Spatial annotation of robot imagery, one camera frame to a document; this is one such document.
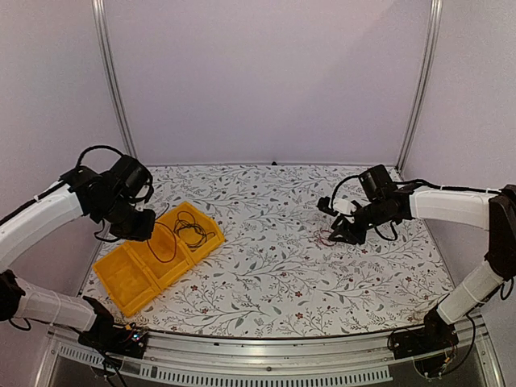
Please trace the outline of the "right arm base electronics board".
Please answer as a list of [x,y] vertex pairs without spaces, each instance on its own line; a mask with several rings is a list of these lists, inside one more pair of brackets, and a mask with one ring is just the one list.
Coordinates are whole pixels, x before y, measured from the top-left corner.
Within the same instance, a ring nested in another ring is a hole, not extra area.
[[387,348],[395,360],[412,358],[417,374],[426,380],[441,379],[459,369],[469,358],[476,342],[476,325],[472,323],[472,338],[463,357],[458,360],[459,338],[455,327],[447,327],[443,335],[429,335],[424,327],[398,328],[387,339]]

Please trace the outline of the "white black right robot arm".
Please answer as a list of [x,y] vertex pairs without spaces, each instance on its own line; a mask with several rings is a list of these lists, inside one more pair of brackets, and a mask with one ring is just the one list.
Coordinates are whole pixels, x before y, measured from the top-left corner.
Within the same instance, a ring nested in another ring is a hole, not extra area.
[[329,239],[336,243],[362,245],[370,231],[415,220],[446,223],[453,231],[468,228],[485,237],[479,263],[426,313],[416,339],[425,352],[433,352],[455,323],[515,279],[514,185],[482,189],[424,179],[396,181],[378,164],[345,177],[317,207],[332,217]]

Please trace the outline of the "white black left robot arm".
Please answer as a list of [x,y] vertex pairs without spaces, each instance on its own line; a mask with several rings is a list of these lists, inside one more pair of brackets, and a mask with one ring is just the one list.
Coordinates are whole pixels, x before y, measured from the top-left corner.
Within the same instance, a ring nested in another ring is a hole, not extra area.
[[120,334],[110,313],[92,301],[33,285],[11,270],[29,248],[81,217],[108,224],[113,241],[151,238],[153,210],[139,207],[153,194],[153,178],[137,159],[122,155],[102,173],[77,164],[46,191],[1,221],[1,319],[35,320],[88,332],[103,350],[114,349]]

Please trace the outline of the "left arm base electronics board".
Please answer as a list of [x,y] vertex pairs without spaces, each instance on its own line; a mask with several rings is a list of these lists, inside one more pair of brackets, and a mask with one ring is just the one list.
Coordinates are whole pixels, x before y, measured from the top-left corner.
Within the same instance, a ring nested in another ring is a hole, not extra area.
[[143,359],[148,345],[146,327],[134,322],[118,325],[106,318],[97,318],[88,331],[81,331],[78,343],[102,353]]

